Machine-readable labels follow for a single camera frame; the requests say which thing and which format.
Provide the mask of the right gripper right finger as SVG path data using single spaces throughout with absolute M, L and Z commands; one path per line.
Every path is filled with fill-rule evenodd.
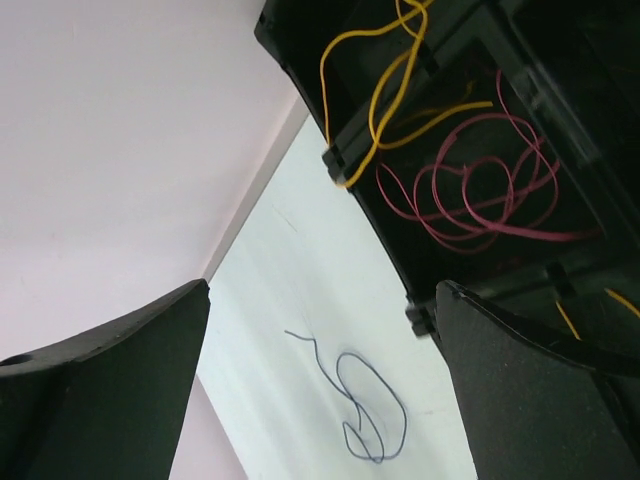
M 437 345 L 480 479 L 636 479 L 639 357 L 463 286 L 436 289 Z

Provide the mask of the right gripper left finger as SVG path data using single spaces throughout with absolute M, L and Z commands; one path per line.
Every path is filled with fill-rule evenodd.
M 210 310 L 193 280 L 1 363 L 4 479 L 166 479 Z

